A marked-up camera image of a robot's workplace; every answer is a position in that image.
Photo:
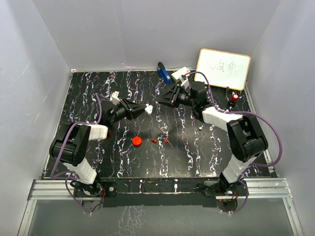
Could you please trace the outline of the white earbud charging case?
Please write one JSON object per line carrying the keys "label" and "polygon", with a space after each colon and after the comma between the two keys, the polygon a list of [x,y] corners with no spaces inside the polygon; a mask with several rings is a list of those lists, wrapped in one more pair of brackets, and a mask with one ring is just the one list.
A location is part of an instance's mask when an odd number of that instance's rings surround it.
{"label": "white earbud charging case", "polygon": [[153,112],[153,106],[152,106],[152,105],[149,105],[149,104],[146,104],[145,112],[146,112],[148,115],[151,115],[152,112]]}

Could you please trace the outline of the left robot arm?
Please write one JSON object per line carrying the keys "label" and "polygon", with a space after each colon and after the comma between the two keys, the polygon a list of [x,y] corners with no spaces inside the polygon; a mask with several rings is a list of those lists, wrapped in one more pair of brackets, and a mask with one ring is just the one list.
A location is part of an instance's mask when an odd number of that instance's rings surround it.
{"label": "left robot arm", "polygon": [[98,119],[94,122],[75,122],[62,124],[49,149],[56,162],[62,163],[74,175],[70,185],[86,195],[98,196],[104,189],[100,177],[86,159],[90,141],[109,139],[114,133],[114,124],[122,119],[136,119],[141,114],[151,114],[152,105],[137,104],[126,98],[111,98],[113,106],[105,110],[99,102]]}

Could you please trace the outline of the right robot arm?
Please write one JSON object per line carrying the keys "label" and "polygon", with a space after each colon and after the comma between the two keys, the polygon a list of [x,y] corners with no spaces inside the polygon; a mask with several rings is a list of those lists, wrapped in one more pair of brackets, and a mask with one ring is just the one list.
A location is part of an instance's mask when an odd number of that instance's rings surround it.
{"label": "right robot arm", "polygon": [[257,118],[254,115],[220,112],[217,106],[209,102],[203,82],[192,82],[189,92],[175,84],[156,101],[173,108],[180,105],[190,106],[197,120],[227,132],[232,152],[231,159],[220,174],[218,182],[197,186],[203,194],[231,195],[241,184],[240,180],[246,170],[268,148],[267,139]]}

